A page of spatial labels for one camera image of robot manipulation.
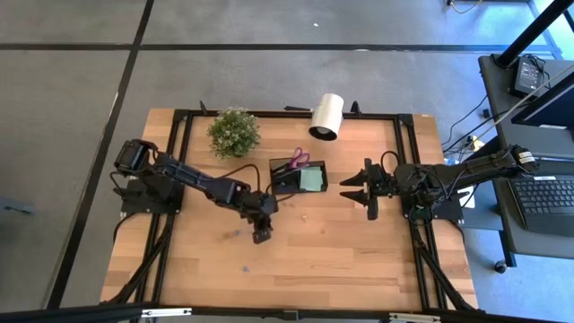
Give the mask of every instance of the black table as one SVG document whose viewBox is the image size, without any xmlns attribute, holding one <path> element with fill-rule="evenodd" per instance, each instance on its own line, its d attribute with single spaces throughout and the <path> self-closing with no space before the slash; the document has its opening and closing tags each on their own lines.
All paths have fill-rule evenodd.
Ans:
<svg viewBox="0 0 574 323">
<path fill-rule="evenodd" d="M 574 64 L 572 61 L 549 60 L 545 70 L 552 77 L 572 64 Z M 511 70 L 498 68 L 492 62 L 491 57 L 480 57 L 479 65 L 492 114 L 495 115 L 508 110 L 520 101 L 519 98 L 508 93 L 512 77 Z M 528 148 L 534 155 L 546 157 L 571 158 L 574 154 L 574 140 L 569 131 L 515 125 L 511 123 L 511 117 L 509 116 L 496 126 L 498 136 L 487 145 L 498 144 L 500 147 L 505 147 L 508 144 L 519 144 Z M 566 169 L 563 166 L 564 162 L 550 163 L 545 161 L 539 174 L 574 174 L 572 167 Z M 506 266 L 516 266 L 515 253 L 554 258 L 574 258 L 574 238 L 542 234 L 524 229 L 517 205 L 510 192 L 509 183 L 505 179 L 495 179 L 491 184 L 484 183 L 481 186 L 485 186 L 485 188 L 483 188 L 481 195 L 477 191 L 476 204 L 477 206 L 483 204 L 483 206 L 473 212 L 465 211 L 465 222 L 467 222 L 466 214 L 476 217 L 478 213 L 485 213 L 485 216 L 489 218 L 492 218 L 496 213 L 500 214 L 502 230 L 499 233 Z M 493 205 L 493 195 L 498 202 L 498 207 Z"/>
</svg>

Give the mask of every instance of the potted plant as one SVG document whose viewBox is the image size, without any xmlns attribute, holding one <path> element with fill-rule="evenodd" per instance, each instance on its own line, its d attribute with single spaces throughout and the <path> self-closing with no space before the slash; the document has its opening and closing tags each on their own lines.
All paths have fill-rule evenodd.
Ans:
<svg viewBox="0 0 574 323">
<path fill-rule="evenodd" d="M 207 128 L 212 139 L 211 149 L 215 156 L 227 159 L 243 157 L 257 147 L 261 136 L 258 133 L 257 118 L 243 108 L 229 108 Z"/>
</svg>

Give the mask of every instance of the wooden table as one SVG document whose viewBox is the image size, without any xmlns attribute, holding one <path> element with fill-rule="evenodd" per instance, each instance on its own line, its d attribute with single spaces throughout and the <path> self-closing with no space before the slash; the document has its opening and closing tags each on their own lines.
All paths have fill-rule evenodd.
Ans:
<svg viewBox="0 0 574 323">
<path fill-rule="evenodd" d="M 165 150 L 173 109 L 150 111 L 143 139 Z M 441 163 L 435 119 L 415 115 L 414 125 L 423 163 Z M 325 193 L 300 194 L 279 205 L 273 217 L 273 237 L 253 244 L 252 226 L 239 214 L 215 206 L 187 188 L 175 221 L 161 303 L 180 306 L 297 308 L 317 310 L 420 310 L 408 223 L 399 198 L 380 198 L 378 219 L 367 221 L 362 205 L 339 196 L 342 179 L 355 175 L 368 157 L 378 162 L 396 151 L 391 121 L 345 120 L 339 138 L 312 138 L 306 118 L 260 118 L 261 144 L 246 158 L 223 161 L 210 153 L 207 127 L 213 118 L 195 117 L 187 163 L 212 176 L 246 163 L 262 170 L 263 189 L 269 183 L 268 160 L 288 157 L 300 146 L 312 160 L 326 162 Z M 182 129 L 178 133 L 178 142 Z M 404 129 L 404 146 L 408 152 Z M 385 159 L 392 170 L 396 161 Z M 256 187 L 255 172 L 233 175 Z M 126 221 L 117 235 L 101 299 L 115 296 L 140 265 L 151 216 Z M 433 222 L 442 269 L 476 306 L 473 282 L 460 232 L 445 221 Z M 151 299 L 153 270 L 145 299 Z M 431 305 L 436 306 L 432 275 L 426 271 Z"/>
</svg>

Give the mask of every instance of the sticky note pad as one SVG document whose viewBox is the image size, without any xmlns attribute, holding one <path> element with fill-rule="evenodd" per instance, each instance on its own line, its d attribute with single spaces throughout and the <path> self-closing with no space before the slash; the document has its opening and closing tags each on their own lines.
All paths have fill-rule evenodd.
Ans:
<svg viewBox="0 0 574 323">
<path fill-rule="evenodd" d="M 320 167 L 307 167 L 301 172 L 300 189 L 310 192 L 320 192 L 323 186 L 323 172 Z"/>
</svg>

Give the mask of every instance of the gray floor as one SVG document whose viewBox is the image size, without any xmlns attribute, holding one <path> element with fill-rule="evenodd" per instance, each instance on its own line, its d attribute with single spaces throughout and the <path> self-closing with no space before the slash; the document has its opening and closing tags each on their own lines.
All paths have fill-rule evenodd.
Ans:
<svg viewBox="0 0 574 323">
<path fill-rule="evenodd" d="M 0 1 L 0 42 L 133 40 L 143 0 Z M 526 4 L 485 3 L 459 15 L 442 0 L 156 1 L 145 43 L 509 44 L 531 21 Z M 566 58 L 571 31 L 551 27 Z M 539 38 L 536 44 L 544 44 Z M 94 304 L 111 251 L 119 200 L 107 173 L 138 137 L 149 108 L 312 107 L 325 92 L 365 111 L 430 113 L 448 127 L 484 96 L 480 53 L 228 51 L 140 53 L 100 180 L 64 305 Z M 33 203 L 33 216 L 0 217 L 0 311 L 42 306 L 127 53 L 0 51 L 0 196 Z M 471 116 L 455 136 L 480 122 Z M 505 275 L 496 232 L 467 231 L 479 304 L 492 313 L 574 320 L 574 261 L 517 257 Z M 254 319 L 226 318 L 228 321 Z"/>
</svg>

